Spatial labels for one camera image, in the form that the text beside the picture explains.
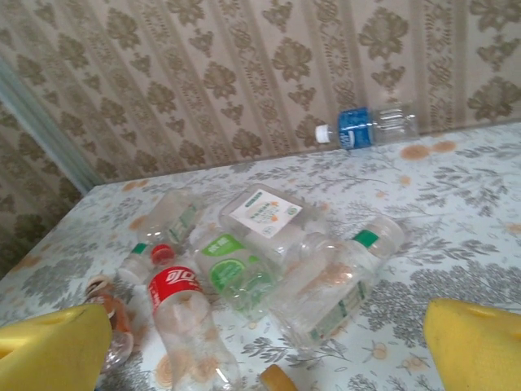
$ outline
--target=wallpaper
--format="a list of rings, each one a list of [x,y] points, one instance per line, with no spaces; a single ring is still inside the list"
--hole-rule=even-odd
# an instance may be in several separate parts
[[[339,111],[521,118],[521,0],[0,0],[0,55],[106,182],[319,148]]]
[[[0,102],[0,278],[80,198]]]

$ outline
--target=clear plastic bottle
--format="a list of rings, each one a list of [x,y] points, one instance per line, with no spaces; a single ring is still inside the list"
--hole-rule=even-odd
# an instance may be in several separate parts
[[[173,265],[175,252],[169,244],[138,243],[123,260],[118,273],[120,277],[135,285],[144,284],[154,270]]]
[[[269,312],[282,334],[298,349],[327,340],[367,299],[378,270],[403,241],[401,228],[386,217],[345,242],[309,236],[300,249],[305,265],[283,279],[269,298]]]
[[[169,243],[183,254],[188,235],[204,211],[204,202],[187,189],[167,191],[138,229],[138,241],[144,244]]]
[[[327,233],[324,214],[302,200],[262,184],[253,184],[219,213],[219,222],[255,253],[271,259],[279,274],[291,270],[291,255],[306,235]]]
[[[341,112],[336,127],[317,126],[315,138],[346,150],[365,148],[418,138],[418,123],[410,103],[389,104],[372,111],[355,108]]]
[[[108,348],[102,373],[122,366],[129,358],[134,347],[134,336],[130,327],[129,317],[123,301],[113,295],[113,285],[110,277],[96,275],[85,289],[85,303],[101,304],[107,311],[112,326],[112,341]]]
[[[218,229],[205,232],[194,247],[195,262],[234,310],[252,322],[266,315],[264,299],[277,281],[270,261]]]
[[[172,391],[240,390],[239,367],[219,337],[194,271],[169,267],[152,279],[149,293],[172,365]]]

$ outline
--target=patterned tablecloth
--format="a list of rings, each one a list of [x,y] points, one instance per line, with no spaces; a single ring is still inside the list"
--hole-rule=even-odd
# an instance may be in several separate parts
[[[113,275],[143,216],[168,189],[210,203],[202,226],[246,186],[263,182],[315,204],[349,238],[376,214],[402,222],[407,240],[384,267],[359,317],[314,358],[288,347],[268,318],[248,323],[214,295],[214,319],[240,362],[244,388],[276,362],[299,390],[442,390],[422,336],[433,297],[521,311],[521,125],[423,138],[409,145],[318,152],[96,187],[0,281],[0,326],[83,301],[87,279]],[[135,351],[101,390],[169,388],[169,364],[146,290],[122,283]]]

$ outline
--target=floral wallpaper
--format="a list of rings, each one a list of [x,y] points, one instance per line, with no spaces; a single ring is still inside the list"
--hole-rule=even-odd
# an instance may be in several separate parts
[[[0,102],[0,278],[80,198],[79,191]],[[26,258],[28,264],[35,261]]]
[[[0,55],[106,182],[320,149],[339,111],[521,118],[520,0],[0,0]]]

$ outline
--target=wall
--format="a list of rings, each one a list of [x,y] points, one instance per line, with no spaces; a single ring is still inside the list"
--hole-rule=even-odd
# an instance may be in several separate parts
[[[0,102],[0,278],[80,198]]]
[[[314,151],[338,111],[521,117],[519,0],[0,0],[0,55],[107,182]]]

